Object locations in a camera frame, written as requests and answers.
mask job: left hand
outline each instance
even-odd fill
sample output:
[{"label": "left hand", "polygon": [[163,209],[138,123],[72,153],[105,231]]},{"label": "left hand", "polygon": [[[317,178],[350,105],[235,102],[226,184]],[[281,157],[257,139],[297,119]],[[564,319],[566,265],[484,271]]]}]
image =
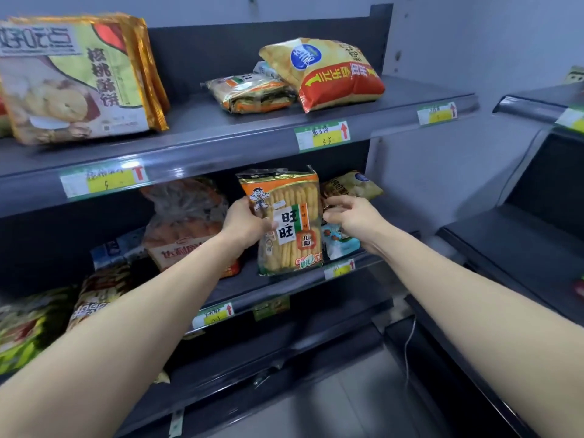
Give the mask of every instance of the left hand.
[{"label": "left hand", "polygon": [[259,241],[263,234],[275,229],[276,223],[256,217],[249,208],[249,198],[243,197],[234,202],[225,217],[223,230],[231,240],[234,240],[243,252]]}]

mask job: left arm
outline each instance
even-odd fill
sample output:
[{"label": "left arm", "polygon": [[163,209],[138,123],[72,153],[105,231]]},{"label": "left arm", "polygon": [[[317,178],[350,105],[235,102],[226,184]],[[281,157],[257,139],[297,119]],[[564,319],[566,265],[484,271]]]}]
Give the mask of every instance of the left arm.
[{"label": "left arm", "polygon": [[4,383],[2,435],[112,436],[223,271],[268,230],[247,197],[236,201],[218,235],[86,319]]}]

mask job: hand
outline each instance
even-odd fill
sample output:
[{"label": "hand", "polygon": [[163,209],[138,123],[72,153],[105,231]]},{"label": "hand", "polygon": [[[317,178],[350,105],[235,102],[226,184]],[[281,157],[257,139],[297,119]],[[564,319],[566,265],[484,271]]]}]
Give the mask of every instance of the hand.
[{"label": "hand", "polygon": [[243,197],[234,202],[227,211],[221,233],[235,241],[242,253],[257,243],[263,234],[274,230],[274,225],[277,223],[253,215],[249,208],[249,198]]},{"label": "hand", "polygon": [[392,228],[377,209],[365,198],[339,195],[326,199],[326,204],[335,206],[322,216],[331,224],[340,224],[342,231],[357,238],[368,252],[381,255],[375,242],[385,228]]}]

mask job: tile floor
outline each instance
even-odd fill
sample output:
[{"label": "tile floor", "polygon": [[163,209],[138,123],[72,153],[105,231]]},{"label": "tile floor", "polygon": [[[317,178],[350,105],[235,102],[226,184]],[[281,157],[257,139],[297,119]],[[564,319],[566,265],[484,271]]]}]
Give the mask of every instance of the tile floor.
[{"label": "tile floor", "polygon": [[414,390],[406,400],[404,384],[384,349],[211,437],[447,438]]}]

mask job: person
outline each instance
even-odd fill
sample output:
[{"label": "person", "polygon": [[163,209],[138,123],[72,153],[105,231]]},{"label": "person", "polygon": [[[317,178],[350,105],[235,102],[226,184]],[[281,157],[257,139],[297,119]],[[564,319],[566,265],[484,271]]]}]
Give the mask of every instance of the person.
[{"label": "person", "polygon": [[[325,220],[380,255],[450,341],[540,436],[584,436],[584,329],[440,256],[365,199]],[[273,230],[247,197],[183,260],[59,338],[0,387],[3,437],[109,437],[154,380],[223,270]]]}]

